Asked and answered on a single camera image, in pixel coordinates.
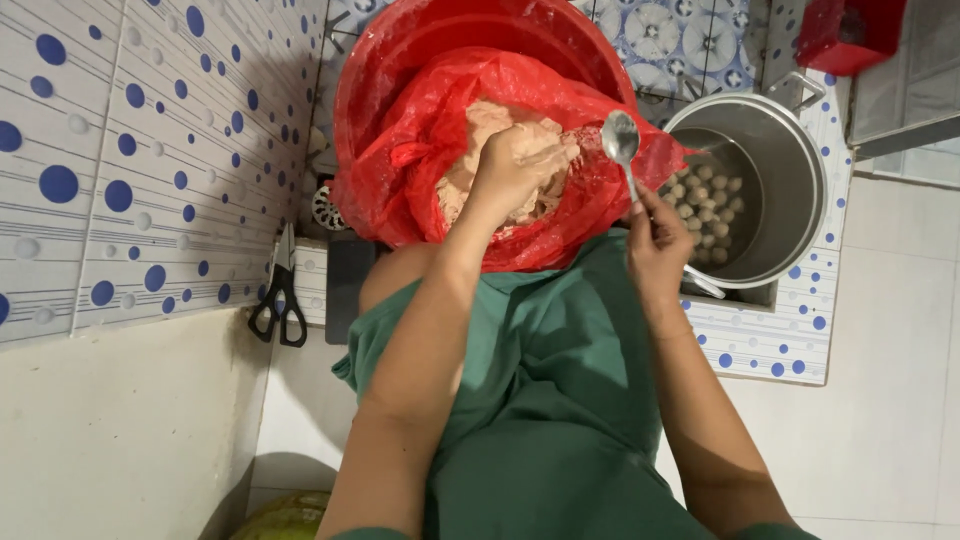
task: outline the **hand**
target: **hand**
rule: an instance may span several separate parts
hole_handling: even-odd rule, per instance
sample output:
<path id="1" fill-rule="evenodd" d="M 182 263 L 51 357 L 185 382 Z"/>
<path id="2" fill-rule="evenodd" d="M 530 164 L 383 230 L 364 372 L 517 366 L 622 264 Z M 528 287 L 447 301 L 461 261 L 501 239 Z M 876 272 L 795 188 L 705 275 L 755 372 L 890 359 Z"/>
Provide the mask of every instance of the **hand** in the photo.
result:
<path id="1" fill-rule="evenodd" d="M 534 135 L 548 133 L 540 124 L 523 122 L 487 139 L 463 214 L 496 229 L 530 199 L 537 187 L 549 181 L 553 173 L 566 169 L 576 157 L 575 152 L 557 144 L 528 158 L 515 159 L 517 142 L 528 137 L 531 130 Z"/>
<path id="2" fill-rule="evenodd" d="M 682 313 L 681 322 L 674 312 L 680 308 L 677 295 L 684 265 L 693 251 L 693 237 L 677 212 L 656 193 L 642 184 L 636 190 L 640 202 L 631 207 L 627 267 L 651 330 L 670 331 L 673 325 L 674 332 L 686 332 L 689 323 Z"/>

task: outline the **pot handle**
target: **pot handle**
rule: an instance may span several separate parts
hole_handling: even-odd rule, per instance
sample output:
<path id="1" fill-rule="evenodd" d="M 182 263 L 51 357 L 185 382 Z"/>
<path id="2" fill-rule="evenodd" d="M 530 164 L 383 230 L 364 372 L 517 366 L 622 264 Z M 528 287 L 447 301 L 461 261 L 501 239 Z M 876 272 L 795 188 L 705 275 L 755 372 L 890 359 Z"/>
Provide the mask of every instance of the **pot handle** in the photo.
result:
<path id="1" fill-rule="evenodd" d="M 723 298 L 727 296 L 727 294 L 721 290 L 720 287 L 714 285 L 707 279 L 706 274 L 690 266 L 689 264 L 684 265 L 684 281 L 697 285 L 713 298 L 719 298 L 720 300 L 723 300 Z"/>
<path id="2" fill-rule="evenodd" d="M 776 90 L 778 87 L 786 84 L 786 82 L 789 81 L 789 80 L 791 80 L 791 79 L 797 81 L 798 83 L 801 84 L 801 86 L 803 86 L 803 87 L 805 87 L 806 89 L 808 89 L 808 90 L 810 90 L 811 92 L 813 92 L 813 95 L 812 95 L 812 96 L 804 99 L 797 107 L 794 107 L 794 108 L 791 110 L 791 112 L 800 112 L 801 110 L 804 110 L 804 109 L 812 106 L 813 104 L 817 103 L 818 101 L 824 99 L 824 96 L 827 95 L 827 90 L 826 90 L 826 89 L 824 89 L 819 83 L 817 83 L 817 82 L 814 81 L 813 79 L 810 79 L 809 77 L 807 77 L 806 75 L 804 75 L 803 73 L 801 73 L 801 72 L 799 72 L 799 71 L 789 71 L 789 72 L 787 72 L 786 75 L 784 75 L 783 77 L 780 77 L 780 79 L 779 79 L 778 81 L 776 81 L 775 83 L 773 83 L 772 85 L 770 85 L 770 87 L 767 88 L 767 91 L 765 91 L 765 92 L 763 92 L 763 93 L 764 93 L 764 94 L 769 94 L 770 92 Z"/>

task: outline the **red plastic bag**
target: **red plastic bag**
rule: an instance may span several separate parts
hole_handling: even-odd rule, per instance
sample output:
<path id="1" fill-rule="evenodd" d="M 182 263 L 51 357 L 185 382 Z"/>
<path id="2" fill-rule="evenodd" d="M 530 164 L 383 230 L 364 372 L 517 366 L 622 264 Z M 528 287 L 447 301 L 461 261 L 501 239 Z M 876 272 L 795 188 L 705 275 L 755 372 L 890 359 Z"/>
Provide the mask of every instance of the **red plastic bag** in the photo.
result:
<path id="1" fill-rule="evenodd" d="M 686 150 L 629 107 L 516 53 L 467 47 L 439 55 L 404 88 L 384 116 L 381 135 L 349 170 L 337 173 L 330 199 L 360 236 L 396 248 L 443 241 L 449 225 L 437 181 L 467 151 L 467 107 L 479 98 L 535 110 L 575 131 L 581 147 L 560 205 L 540 220 L 494 235 L 484 272 L 534 271 L 570 263 L 581 244 L 607 230 L 630 206 L 623 171 L 600 145 L 612 110 L 636 121 L 636 179 L 660 187 L 684 166 Z"/>

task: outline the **stainless steel pot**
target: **stainless steel pot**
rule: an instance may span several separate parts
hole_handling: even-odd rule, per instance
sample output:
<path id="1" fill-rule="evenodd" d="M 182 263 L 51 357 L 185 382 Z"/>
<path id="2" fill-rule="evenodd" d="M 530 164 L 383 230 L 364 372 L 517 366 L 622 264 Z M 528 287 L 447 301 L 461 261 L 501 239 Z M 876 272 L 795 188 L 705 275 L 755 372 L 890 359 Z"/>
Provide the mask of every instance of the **stainless steel pot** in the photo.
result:
<path id="1" fill-rule="evenodd" d="M 797 72 L 789 82 L 813 92 L 795 110 L 813 105 L 823 88 Z M 743 197 L 753 213 L 740 232 L 739 254 L 724 266 L 702 268 L 714 285 L 742 289 L 780 278 L 810 249 L 823 225 L 827 175 L 820 151 L 794 112 L 756 94 L 717 94 L 681 110 L 664 131 L 681 144 L 740 160 Z"/>

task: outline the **scissors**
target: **scissors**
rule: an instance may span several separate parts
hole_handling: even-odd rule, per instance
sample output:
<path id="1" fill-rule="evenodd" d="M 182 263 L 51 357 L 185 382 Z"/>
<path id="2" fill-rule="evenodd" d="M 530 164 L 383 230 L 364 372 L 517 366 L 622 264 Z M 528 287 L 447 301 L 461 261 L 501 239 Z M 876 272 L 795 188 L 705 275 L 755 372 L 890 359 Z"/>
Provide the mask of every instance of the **scissors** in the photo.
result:
<path id="1" fill-rule="evenodd" d="M 302 347 L 306 343 L 306 319 L 303 318 L 303 312 L 297 305 L 297 296 L 294 294 L 294 232 L 293 225 L 288 223 L 283 228 L 283 235 L 280 237 L 280 246 L 274 259 L 274 278 L 270 281 L 270 290 L 264 295 L 260 304 L 253 309 L 253 315 L 247 326 L 253 331 L 253 334 L 260 338 L 264 343 L 270 343 L 274 338 L 274 324 L 276 321 L 283 321 L 280 325 L 280 345 L 288 347 Z M 283 293 L 283 306 L 278 307 L 276 296 Z M 256 319 L 264 309 L 270 310 L 270 321 L 267 323 L 267 329 L 262 331 L 256 325 Z M 297 322 L 300 323 L 300 338 L 296 341 L 287 339 L 287 315 L 293 311 L 297 316 Z"/>

